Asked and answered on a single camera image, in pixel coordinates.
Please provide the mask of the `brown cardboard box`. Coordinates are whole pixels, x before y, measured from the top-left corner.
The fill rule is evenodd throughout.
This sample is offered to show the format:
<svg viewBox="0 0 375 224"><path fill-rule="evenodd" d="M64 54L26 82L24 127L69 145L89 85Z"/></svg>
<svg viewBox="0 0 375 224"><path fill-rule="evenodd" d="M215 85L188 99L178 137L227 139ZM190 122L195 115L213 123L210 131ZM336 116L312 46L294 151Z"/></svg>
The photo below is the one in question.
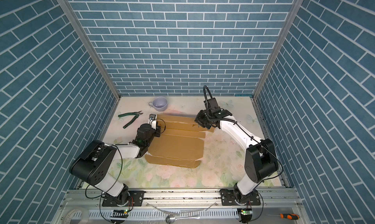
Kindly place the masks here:
<svg viewBox="0 0 375 224"><path fill-rule="evenodd" d="M171 165L196 168L204 156L206 129L195 122L194 118L157 115L161 126L161 136L155 137L145 154L147 162L159 165Z"/></svg>

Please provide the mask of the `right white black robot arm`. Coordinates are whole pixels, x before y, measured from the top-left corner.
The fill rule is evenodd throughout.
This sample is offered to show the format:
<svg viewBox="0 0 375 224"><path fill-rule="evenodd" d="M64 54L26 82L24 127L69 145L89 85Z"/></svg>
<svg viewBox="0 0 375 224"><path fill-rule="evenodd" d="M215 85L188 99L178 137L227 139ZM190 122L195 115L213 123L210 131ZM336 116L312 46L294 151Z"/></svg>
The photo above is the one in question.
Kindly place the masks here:
<svg viewBox="0 0 375 224"><path fill-rule="evenodd" d="M205 109L197 114L195 122L206 129L221 129L244 148L246 174L234 185L234 193L240 200L279 169L274 144L271 140L263 140L245 129L231 112L219 107L216 98L205 99L204 104Z"/></svg>

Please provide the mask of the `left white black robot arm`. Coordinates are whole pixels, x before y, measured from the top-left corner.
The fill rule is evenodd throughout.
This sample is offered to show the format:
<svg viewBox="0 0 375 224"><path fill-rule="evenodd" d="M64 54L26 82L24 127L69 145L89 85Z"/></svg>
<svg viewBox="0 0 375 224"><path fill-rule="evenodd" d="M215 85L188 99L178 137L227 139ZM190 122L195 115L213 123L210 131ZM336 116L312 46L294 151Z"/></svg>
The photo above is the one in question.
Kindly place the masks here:
<svg viewBox="0 0 375 224"><path fill-rule="evenodd" d="M108 145L92 141L71 164L69 172L89 185L115 198L126 197L128 187L110 175L108 170L114 160L143 157L155 137L160 137L161 126L156 121L142 124L136 138L124 145Z"/></svg>

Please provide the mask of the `lavender ceramic cup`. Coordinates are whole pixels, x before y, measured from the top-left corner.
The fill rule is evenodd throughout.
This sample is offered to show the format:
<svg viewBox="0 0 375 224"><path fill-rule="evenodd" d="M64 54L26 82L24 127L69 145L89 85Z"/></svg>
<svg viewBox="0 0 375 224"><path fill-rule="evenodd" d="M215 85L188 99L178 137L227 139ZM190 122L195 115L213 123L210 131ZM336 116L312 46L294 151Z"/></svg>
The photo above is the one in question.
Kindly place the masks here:
<svg viewBox="0 0 375 224"><path fill-rule="evenodd" d="M168 108L168 100L165 97L157 97L152 102L149 102L148 105L158 112L164 112Z"/></svg>

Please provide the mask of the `clear plastic strip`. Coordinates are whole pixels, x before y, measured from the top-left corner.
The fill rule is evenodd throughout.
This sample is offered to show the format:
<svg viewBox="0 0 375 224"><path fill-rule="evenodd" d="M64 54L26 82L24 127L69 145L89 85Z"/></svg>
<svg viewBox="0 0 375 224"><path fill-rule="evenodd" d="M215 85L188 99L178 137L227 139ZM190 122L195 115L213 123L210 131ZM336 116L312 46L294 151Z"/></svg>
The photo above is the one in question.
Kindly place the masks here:
<svg viewBox="0 0 375 224"><path fill-rule="evenodd" d="M166 213L166 214L171 214L171 215L173 214L173 215L177 215L177 216L182 215L184 213L193 213L193 212L207 211L207 210L209 210L211 207L213 207L215 205L217 205L217 202L214 202L213 204L211 204L210 206L205 207L205 208L187 208L187 207L185 207L185 208L173 208L173 211L168 211L166 209L162 209L162 208L159 208L157 206L154 206L154 205L152 205L150 203L146 203L146 206L150 206L150 207L152 207L152 208L154 208L154 209L156 209L158 211L161 211L163 213Z"/></svg>

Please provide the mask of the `metal spoon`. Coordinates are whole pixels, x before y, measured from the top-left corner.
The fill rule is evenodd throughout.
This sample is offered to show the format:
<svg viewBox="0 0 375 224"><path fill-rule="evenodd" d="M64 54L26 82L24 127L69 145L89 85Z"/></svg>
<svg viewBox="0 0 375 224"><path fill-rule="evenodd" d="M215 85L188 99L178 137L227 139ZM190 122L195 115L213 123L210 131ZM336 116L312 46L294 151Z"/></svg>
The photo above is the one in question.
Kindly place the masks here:
<svg viewBox="0 0 375 224"><path fill-rule="evenodd" d="M167 224L173 224L175 223L176 221L178 220L188 220L188 219L195 219L195 220L199 220L201 218L200 215L193 215L193 216L175 216L175 215L168 215L165 219L166 223Z"/></svg>

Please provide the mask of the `clear tape roll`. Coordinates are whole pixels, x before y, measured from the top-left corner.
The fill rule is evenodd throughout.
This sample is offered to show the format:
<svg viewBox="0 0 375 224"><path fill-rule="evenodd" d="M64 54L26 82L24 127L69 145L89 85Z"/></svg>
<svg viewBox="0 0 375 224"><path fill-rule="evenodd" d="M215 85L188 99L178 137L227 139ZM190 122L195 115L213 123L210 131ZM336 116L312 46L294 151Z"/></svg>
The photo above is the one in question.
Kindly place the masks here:
<svg viewBox="0 0 375 224"><path fill-rule="evenodd" d="M75 207L62 218L62 224L70 224L74 218L79 218L78 224L87 224L89 221L89 210L82 207Z"/></svg>

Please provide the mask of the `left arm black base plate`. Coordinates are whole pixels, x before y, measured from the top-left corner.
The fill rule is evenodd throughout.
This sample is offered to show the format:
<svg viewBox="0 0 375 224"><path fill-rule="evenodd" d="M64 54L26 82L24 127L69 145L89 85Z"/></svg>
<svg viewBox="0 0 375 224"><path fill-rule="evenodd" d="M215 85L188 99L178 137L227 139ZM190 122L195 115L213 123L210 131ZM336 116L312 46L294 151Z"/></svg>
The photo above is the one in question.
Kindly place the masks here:
<svg viewBox="0 0 375 224"><path fill-rule="evenodd" d="M143 203L145 191L135 190L135 191L125 191L122 192L117 197L105 194L102 201L103 207L135 207L141 206Z"/></svg>

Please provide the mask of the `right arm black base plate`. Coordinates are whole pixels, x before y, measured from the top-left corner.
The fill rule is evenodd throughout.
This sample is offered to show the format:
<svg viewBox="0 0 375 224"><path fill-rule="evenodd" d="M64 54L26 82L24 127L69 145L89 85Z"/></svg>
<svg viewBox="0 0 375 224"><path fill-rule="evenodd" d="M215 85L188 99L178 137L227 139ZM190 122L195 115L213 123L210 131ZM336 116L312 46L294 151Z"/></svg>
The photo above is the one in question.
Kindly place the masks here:
<svg viewBox="0 0 375 224"><path fill-rule="evenodd" d="M239 191L233 189L219 190L222 206L235 205L261 205L260 196L256 192L250 192L242 195Z"/></svg>

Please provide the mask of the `aluminium front rail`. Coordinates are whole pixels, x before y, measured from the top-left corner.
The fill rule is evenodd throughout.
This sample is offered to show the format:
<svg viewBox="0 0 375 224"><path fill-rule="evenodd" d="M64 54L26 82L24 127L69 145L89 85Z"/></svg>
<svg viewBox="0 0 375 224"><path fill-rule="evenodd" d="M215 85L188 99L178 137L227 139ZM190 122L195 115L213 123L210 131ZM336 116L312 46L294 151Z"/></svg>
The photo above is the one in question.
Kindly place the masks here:
<svg viewBox="0 0 375 224"><path fill-rule="evenodd" d="M258 187L257 194L251 195L247 202L235 200L229 188L168 188L131 189L126 207L147 208L201 208L211 204L214 207L270 207L297 208L301 199L294 188Z"/></svg>

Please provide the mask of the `orange handled screwdriver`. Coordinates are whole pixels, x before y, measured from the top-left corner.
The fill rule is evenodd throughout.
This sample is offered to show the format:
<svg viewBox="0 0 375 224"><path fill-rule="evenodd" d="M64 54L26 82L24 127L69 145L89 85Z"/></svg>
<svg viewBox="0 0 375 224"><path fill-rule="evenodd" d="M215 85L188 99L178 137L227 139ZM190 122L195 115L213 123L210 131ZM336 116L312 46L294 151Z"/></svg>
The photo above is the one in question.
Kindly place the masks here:
<svg viewBox="0 0 375 224"><path fill-rule="evenodd" d="M281 213L278 215L275 214L268 214L268 216L276 216L280 217L281 219L289 219L289 220L299 220L300 216L297 214L292 214L292 213Z"/></svg>

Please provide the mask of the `aluminium corner post right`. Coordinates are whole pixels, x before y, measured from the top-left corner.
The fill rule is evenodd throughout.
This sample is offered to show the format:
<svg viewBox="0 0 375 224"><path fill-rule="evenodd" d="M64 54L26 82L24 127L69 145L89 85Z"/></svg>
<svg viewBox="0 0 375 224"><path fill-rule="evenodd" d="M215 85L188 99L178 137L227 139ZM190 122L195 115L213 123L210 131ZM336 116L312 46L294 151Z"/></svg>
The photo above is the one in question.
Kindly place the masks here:
<svg viewBox="0 0 375 224"><path fill-rule="evenodd" d="M288 35L288 32L296 18L296 15L298 13L298 10L300 9L301 5L302 5L302 2L303 0L294 0L293 4L292 4L292 7L291 7L291 10L290 12L288 13L287 17L286 17L286 20L285 20L285 23L283 25L283 28L281 29L280 31L280 35L278 36L278 39L272 49L272 53L268 59L268 62L267 64L265 65L265 68L263 70L263 73L260 77L260 80L256 86L256 89L254 91L254 94L253 94L253 99L256 100L259 96L260 96L260 92L266 82L266 79L269 75L269 73L271 72L272 70L272 66L274 65L274 62L280 52L280 49L286 39L286 36Z"/></svg>

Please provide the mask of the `aluminium corner post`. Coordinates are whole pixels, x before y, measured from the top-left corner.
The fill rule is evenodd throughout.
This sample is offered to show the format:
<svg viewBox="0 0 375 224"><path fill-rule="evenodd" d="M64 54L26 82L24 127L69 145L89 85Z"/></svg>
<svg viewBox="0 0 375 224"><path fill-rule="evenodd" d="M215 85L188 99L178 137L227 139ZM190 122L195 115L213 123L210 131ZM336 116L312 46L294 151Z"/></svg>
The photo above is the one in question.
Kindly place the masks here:
<svg viewBox="0 0 375 224"><path fill-rule="evenodd" d="M121 95L119 94L117 88L115 87L113 81L111 80L108 72L106 71L101 59L99 58L98 54L96 53L92 43L90 42L84 28L82 27L81 23L79 22L73 8L71 7L68 0L56 0L60 5L61 9L63 10L64 14L66 15L67 19L71 23L73 29L77 33L79 39L83 43L84 47L86 48L89 56L94 61L97 69L101 73L102 77L104 78L106 84L108 85L109 89L111 90L113 96L115 97L116 101L119 101Z"/></svg>
<svg viewBox="0 0 375 224"><path fill-rule="evenodd" d="M288 13L287 17L286 17L286 20L285 20L285 23L283 25L283 28L281 29L280 31L280 35L278 36L278 39L272 49L272 53L268 59L268 62L267 64L265 65L265 68L263 70L263 73L260 77L260 80L256 86L256 89L254 91L254 94L253 94L253 99L256 100L259 96L260 96L260 92L266 82L266 79L269 75L269 73L271 72L272 70L272 66L274 65L274 62L280 52L280 49L286 39L286 36L288 35L288 32L296 18L296 15L298 13L298 10L300 9L301 5L302 5L302 2L303 0L294 0L293 4L292 4L292 7L291 7L291 10L290 12Z"/></svg>

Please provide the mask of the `aluminium corner post left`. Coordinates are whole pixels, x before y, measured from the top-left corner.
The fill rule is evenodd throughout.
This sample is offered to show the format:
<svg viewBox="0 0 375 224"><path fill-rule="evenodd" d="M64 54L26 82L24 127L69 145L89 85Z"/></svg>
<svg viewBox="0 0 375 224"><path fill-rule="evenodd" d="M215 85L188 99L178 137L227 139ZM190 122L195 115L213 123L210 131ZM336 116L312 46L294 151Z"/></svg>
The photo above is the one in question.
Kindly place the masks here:
<svg viewBox="0 0 375 224"><path fill-rule="evenodd" d="M106 71L101 59L99 58L98 54L96 53L92 43L90 42L84 28L82 27L81 23L79 22L73 8L71 7L68 0L56 0L60 5L61 9L63 10L64 14L66 15L67 19L71 23L73 29L77 33L79 39L83 43L84 47L86 48L89 56L94 61L97 69L101 73L102 77L104 78L106 84L108 85L109 89L111 90L113 96L115 97L116 101L119 101L121 95L119 94L117 88L115 87L113 81L111 80L108 72Z"/></svg>

